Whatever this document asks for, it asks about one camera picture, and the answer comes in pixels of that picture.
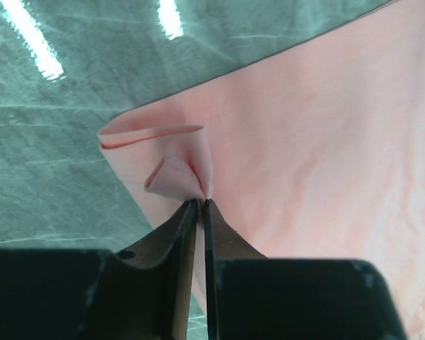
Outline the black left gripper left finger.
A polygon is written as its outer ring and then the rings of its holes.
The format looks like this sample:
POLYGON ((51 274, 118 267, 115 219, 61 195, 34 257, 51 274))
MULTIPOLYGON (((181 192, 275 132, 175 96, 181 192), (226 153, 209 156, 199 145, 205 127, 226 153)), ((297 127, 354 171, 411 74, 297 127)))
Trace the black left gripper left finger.
POLYGON ((106 262, 88 313, 89 339, 185 339, 198 203, 106 262))

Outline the salmon pink t shirt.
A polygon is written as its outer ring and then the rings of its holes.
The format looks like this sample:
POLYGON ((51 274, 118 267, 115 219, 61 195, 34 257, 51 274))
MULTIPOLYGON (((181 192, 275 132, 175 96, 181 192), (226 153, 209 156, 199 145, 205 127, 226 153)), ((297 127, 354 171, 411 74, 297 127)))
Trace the salmon pink t shirt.
POLYGON ((130 110, 98 138, 151 226, 210 198, 266 256, 365 259, 425 339, 425 1, 130 110))

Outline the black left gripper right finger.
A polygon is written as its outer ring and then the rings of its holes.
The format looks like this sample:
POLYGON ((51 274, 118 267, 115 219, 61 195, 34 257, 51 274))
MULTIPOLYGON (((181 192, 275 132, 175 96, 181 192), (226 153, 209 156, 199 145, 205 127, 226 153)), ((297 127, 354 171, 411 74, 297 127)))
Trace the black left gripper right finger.
POLYGON ((205 274, 207 290, 207 325, 209 339, 230 339, 232 313, 244 298, 239 286, 247 274, 238 272, 244 264, 267 257, 256 250, 225 220, 214 200, 202 208, 205 231, 205 274))

